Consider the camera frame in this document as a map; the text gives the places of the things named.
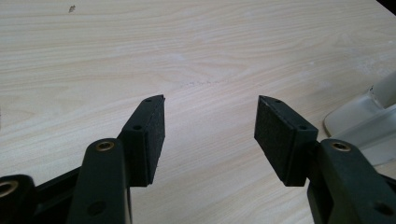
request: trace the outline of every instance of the light wood grain surface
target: light wood grain surface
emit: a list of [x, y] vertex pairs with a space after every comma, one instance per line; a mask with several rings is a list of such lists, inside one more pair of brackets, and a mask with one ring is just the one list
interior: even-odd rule
[[[375, 0], [0, 2], [0, 176], [41, 184], [163, 93], [154, 184], [134, 223], [312, 223], [253, 139], [257, 98], [319, 128], [396, 71], [396, 18]], [[396, 162], [377, 167], [396, 177]]]

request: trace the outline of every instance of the wood grain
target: wood grain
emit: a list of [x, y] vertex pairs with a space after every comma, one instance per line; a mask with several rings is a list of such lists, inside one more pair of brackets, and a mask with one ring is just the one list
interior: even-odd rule
[[[285, 188], [253, 139], [257, 98], [326, 138], [328, 113], [396, 70], [394, 27], [375, 0], [2, 1], [0, 176], [41, 184], [80, 166], [163, 93], [135, 223], [311, 223], [306, 188]], [[396, 162], [376, 168], [396, 177]]]

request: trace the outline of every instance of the black bracket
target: black bracket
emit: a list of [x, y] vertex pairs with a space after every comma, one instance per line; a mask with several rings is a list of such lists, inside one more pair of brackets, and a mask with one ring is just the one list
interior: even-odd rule
[[315, 223], [396, 223], [395, 181], [358, 148], [318, 130], [285, 103], [259, 97], [254, 137], [285, 186], [302, 187]]
[[37, 187], [1, 177], [0, 223], [132, 223], [129, 188], [152, 184], [164, 138], [164, 98], [152, 96], [118, 138], [90, 144], [81, 167]]

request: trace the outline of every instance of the small dark speck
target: small dark speck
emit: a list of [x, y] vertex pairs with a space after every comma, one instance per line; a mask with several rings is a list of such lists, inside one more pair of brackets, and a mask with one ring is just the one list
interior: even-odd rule
[[75, 6], [75, 5], [71, 6], [71, 7], [69, 8], [69, 13], [70, 13], [70, 12], [73, 12], [74, 9], [76, 9], [76, 6]]

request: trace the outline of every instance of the white plastic object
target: white plastic object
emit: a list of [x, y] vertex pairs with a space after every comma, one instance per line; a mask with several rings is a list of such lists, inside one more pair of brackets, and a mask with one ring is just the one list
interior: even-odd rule
[[323, 124], [332, 138], [358, 147], [372, 165], [396, 160], [396, 73], [334, 110]]

